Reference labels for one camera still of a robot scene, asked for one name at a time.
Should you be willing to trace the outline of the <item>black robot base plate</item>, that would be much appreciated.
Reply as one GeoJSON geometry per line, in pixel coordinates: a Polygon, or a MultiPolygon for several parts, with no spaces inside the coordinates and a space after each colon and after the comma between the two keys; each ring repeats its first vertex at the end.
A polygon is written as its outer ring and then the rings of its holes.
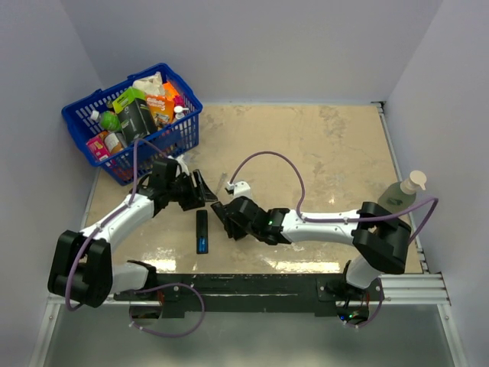
{"type": "Polygon", "coordinates": [[[117,301],[158,302],[164,317],[185,312],[312,313],[317,317],[368,317],[382,301],[379,279],[355,290],[341,273],[333,274],[156,274],[142,291],[121,291],[117,301]]]}

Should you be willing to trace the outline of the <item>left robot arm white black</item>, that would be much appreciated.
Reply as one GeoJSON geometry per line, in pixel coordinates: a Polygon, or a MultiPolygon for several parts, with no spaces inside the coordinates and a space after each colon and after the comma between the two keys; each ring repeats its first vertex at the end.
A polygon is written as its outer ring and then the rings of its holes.
{"type": "Polygon", "coordinates": [[[114,265],[113,252],[139,226],[169,203],[184,211],[217,200],[200,171],[189,171],[173,158],[157,160],[124,200],[95,224],[78,232],[67,230],[57,240],[47,289],[73,302],[99,307],[111,294],[132,291],[150,300],[158,291],[156,268],[141,261],[114,265]]]}

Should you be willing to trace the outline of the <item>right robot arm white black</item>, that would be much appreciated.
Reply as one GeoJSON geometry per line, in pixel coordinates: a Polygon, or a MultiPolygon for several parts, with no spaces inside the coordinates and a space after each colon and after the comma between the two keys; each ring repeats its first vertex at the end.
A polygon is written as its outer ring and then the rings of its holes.
{"type": "Polygon", "coordinates": [[[355,247],[340,282],[342,295],[358,300],[381,274],[403,274],[411,227],[373,202],[345,213],[304,213],[296,209],[261,209],[246,196],[212,204],[230,239],[250,235],[268,245],[334,242],[355,247]]]}

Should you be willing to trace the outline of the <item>black remote control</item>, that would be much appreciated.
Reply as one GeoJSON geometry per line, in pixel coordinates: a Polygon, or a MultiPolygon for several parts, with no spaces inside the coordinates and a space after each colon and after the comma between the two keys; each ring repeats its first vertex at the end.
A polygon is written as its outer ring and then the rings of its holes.
{"type": "Polygon", "coordinates": [[[197,253],[197,241],[199,237],[206,237],[208,239],[208,244],[209,244],[208,212],[206,209],[200,209],[196,211],[196,253],[197,253]]]}

